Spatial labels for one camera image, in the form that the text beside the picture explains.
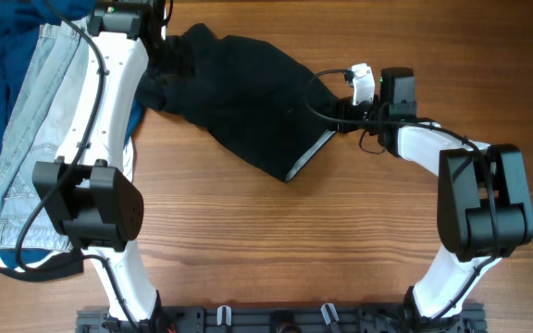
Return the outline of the black shorts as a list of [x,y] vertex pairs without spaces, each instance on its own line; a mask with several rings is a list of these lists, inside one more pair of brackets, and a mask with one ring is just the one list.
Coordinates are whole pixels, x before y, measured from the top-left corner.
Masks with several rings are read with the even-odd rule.
[[271,43],[218,38],[197,23],[165,44],[135,99],[206,129],[245,162],[287,182],[333,137],[336,96],[314,73]]

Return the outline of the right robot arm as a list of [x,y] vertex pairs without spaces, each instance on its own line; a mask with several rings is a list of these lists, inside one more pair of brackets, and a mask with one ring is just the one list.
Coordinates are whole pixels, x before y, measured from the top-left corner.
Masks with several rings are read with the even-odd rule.
[[523,156],[512,144],[474,142],[419,117],[415,74],[369,65],[343,72],[353,96],[335,104],[339,131],[363,130],[383,151],[414,162],[438,178],[441,246],[403,304],[403,324],[440,329],[462,312],[465,298],[501,259],[533,239],[533,209]]

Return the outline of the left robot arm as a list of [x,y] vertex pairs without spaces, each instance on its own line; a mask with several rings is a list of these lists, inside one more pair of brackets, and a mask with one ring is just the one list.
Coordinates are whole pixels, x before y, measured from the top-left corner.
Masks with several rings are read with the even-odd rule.
[[52,162],[36,163],[32,183],[56,233],[72,252],[37,274],[58,276],[93,262],[110,301],[110,332],[161,332],[161,302],[136,238],[143,197],[124,174],[131,104],[149,62],[162,50],[162,1],[99,1],[78,34],[90,46],[68,134]]

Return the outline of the light blue denim jeans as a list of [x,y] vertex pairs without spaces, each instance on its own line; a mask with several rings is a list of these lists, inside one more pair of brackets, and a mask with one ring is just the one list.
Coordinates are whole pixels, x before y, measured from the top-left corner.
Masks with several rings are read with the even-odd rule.
[[65,140],[81,96],[89,45],[63,23],[45,24],[0,139],[0,251],[15,247],[40,202],[32,184],[38,161],[52,162]]

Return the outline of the black garment bottom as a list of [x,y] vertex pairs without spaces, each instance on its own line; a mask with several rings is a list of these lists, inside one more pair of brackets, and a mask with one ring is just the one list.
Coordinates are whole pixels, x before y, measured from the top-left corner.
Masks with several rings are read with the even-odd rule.
[[81,274],[83,256],[78,252],[55,252],[38,249],[21,251],[21,258],[34,272],[25,272],[15,260],[14,250],[0,250],[0,274],[14,280],[40,283]]

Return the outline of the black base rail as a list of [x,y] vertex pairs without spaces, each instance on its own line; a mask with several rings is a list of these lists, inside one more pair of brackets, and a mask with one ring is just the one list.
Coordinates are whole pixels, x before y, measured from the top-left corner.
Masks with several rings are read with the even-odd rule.
[[[295,308],[219,308],[164,307],[159,323],[142,324],[142,332],[417,332],[406,324],[414,319],[398,303],[370,303],[338,307],[326,303],[319,307]],[[79,311],[75,332],[137,332],[128,321],[118,321],[108,310]],[[486,333],[488,324],[483,304],[466,304],[451,319],[441,319],[420,332]]]

